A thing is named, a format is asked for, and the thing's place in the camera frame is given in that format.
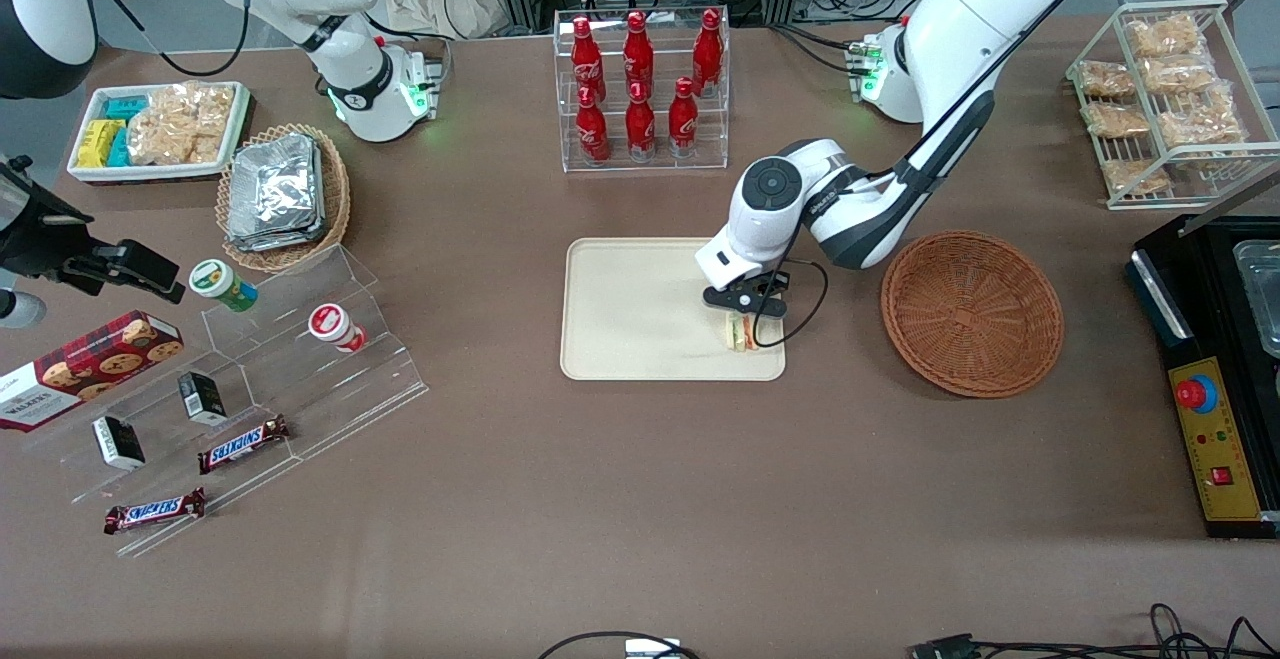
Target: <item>table surface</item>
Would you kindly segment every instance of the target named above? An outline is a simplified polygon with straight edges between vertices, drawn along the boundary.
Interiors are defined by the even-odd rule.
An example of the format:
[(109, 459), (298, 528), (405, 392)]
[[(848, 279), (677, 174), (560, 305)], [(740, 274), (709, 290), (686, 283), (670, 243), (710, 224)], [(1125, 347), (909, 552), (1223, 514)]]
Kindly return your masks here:
[[(792, 139), (833, 136), (882, 168), (916, 138), (778, 36), (735, 31), (731, 166), (681, 177), (563, 175), (548, 38), (457, 44), (439, 120), (389, 145), (343, 131), (302, 52), (244, 52), (227, 77), (257, 99), (253, 129), (306, 122), (338, 143), (346, 243), (380, 276), (431, 390), (137, 560), (114, 557), (101, 507), (69, 505), (55, 467), (4, 433), (3, 653), (530, 658), (571, 633), (634, 630), (705, 659), (887, 658), (956, 632), (1147, 640), (1153, 601), (1206, 636), (1244, 613), (1275, 637), (1280, 548), (1203, 537), (1156, 339), (1123, 280), (1133, 241), (1172, 215), (1102, 207), (1061, 88), (1101, 20), (1037, 31), (908, 233), (1001, 235), (1059, 290), (1061, 360), (1005, 401), (959, 399), (905, 366), (881, 322), (883, 264), (832, 273), (777, 381), (561, 375), (572, 241), (709, 235), (740, 171)], [(173, 79), (156, 58), (104, 52), (91, 84)], [(61, 177), (58, 191), (102, 238), (182, 266), (220, 253), (207, 182)], [(820, 252), (804, 235), (795, 255)], [(808, 307), (817, 282), (796, 284), (791, 302)], [(50, 317), (0, 335), (0, 371), (128, 308), (196, 331), (209, 307), (27, 287)]]

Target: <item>coca-cola bottle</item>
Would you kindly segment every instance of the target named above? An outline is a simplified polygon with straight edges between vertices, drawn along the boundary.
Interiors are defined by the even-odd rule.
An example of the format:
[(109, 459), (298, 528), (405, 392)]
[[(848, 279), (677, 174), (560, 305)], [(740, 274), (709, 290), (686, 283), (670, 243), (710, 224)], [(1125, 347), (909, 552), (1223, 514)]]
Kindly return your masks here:
[(645, 90), (639, 81), (632, 81), (628, 86), (628, 93), (631, 93), (631, 104), (627, 106), (627, 152), (631, 154), (632, 163), (649, 164), (653, 161), (655, 148), (649, 90)]
[(604, 61), (600, 49), (591, 38), (591, 22), (586, 17), (573, 17), (573, 79), (595, 93), (596, 102), (604, 102)]
[(676, 81), (676, 99), (671, 100), (671, 113), (667, 113), (667, 129), (671, 136), (671, 156), (687, 159), (694, 156), (694, 141), (698, 136), (698, 102), (694, 102), (694, 81), (681, 75)]
[(721, 59), (724, 55), (724, 41), (719, 35), (718, 9), (703, 13), (703, 29), (694, 40), (694, 93), (699, 97), (716, 97), (721, 84)]
[(627, 86), (631, 86), (632, 81), (639, 81), (653, 97), (653, 42), (645, 33), (644, 12), (627, 14), (627, 40), (622, 44), (622, 61), (626, 67)]
[(608, 125), (604, 123), (604, 113), (595, 106), (595, 91), (590, 86), (577, 88), (577, 139), (582, 146), (586, 166), (599, 168), (609, 161)]

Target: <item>green can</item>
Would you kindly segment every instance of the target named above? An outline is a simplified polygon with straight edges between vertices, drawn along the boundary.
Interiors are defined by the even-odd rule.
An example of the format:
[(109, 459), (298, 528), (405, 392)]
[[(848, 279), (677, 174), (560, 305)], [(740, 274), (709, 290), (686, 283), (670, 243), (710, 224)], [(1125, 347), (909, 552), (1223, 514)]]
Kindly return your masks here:
[(191, 270), (191, 289), (207, 299), (219, 299), (233, 312), (243, 312), (257, 302), (257, 287), (237, 276), (227, 262), (205, 258)]

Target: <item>aluminum foil package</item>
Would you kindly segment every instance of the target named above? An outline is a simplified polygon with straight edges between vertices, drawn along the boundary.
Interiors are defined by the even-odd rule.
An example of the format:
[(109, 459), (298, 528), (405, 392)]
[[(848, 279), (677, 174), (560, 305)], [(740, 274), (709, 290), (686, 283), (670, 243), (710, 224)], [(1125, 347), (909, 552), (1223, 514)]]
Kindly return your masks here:
[(325, 232), (320, 147), (306, 134), (248, 145), (232, 164), (227, 239), (244, 252), (320, 239)]

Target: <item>wicker basket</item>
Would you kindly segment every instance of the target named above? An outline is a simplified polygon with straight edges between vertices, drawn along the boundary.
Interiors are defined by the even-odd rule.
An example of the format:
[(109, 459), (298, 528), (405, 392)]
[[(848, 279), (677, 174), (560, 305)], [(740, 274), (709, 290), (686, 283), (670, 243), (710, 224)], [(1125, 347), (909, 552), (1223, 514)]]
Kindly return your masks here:
[(884, 275), (881, 312), (906, 363), (960, 395), (1028, 390), (1062, 349), (1062, 306), (1048, 279), (1019, 250), (979, 232), (906, 246)]
[[(329, 221), (329, 232), (320, 241), (308, 241), (306, 244), (282, 246), (279, 250), (266, 250), (266, 252), (241, 252), (229, 241), (223, 241), (223, 250), (233, 262), (248, 270), (262, 273), (279, 273), (293, 264), (302, 262), (324, 252), (330, 246), (338, 244), (342, 235), (347, 233), (347, 221), (351, 220), (351, 184), (347, 180), (347, 166), (338, 156), (338, 148), (333, 139), (329, 139), (323, 131), (311, 125), (274, 125), (252, 136), (244, 145), (264, 145), (266, 141), (282, 138), (289, 132), (297, 131), (301, 134), (311, 136), (320, 145), (320, 171), (324, 179), (324, 209)], [(232, 168), (228, 164), (223, 168), (223, 177), (218, 180), (218, 205), (214, 212), (218, 225), (227, 232), (227, 216), (230, 209)]]

